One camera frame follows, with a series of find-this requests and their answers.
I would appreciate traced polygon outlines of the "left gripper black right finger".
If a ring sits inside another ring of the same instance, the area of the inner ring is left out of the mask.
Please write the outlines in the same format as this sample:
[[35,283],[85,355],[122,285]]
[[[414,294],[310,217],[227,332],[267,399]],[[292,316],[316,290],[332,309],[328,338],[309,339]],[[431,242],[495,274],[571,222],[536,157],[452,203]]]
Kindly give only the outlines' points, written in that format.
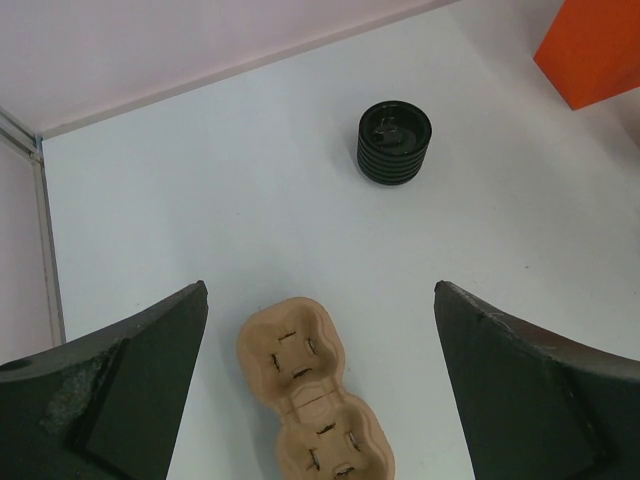
[[509,315],[452,282],[434,293],[476,478],[638,478],[638,361]]

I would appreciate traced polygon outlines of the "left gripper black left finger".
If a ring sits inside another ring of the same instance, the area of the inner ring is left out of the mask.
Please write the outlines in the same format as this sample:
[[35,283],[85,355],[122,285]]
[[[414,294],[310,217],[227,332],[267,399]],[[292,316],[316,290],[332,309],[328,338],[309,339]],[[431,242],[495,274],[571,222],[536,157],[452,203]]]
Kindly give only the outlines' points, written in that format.
[[4,479],[164,479],[208,316],[203,282],[1,367]]

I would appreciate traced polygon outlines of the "stack of black lids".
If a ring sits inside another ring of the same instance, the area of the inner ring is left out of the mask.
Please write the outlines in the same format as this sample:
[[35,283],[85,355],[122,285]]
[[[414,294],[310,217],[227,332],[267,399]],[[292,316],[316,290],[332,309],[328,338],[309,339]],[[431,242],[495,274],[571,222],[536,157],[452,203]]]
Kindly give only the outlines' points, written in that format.
[[375,183],[403,185],[422,168],[432,133],[428,116],[417,106],[400,100],[377,103],[359,121],[358,167]]

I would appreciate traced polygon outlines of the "orange paper bag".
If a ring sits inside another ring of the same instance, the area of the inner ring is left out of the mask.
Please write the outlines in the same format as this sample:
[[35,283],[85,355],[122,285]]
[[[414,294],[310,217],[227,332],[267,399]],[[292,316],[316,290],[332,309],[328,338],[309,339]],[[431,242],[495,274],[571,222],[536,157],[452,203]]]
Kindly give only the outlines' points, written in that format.
[[565,1],[534,62],[573,110],[639,86],[639,0]]

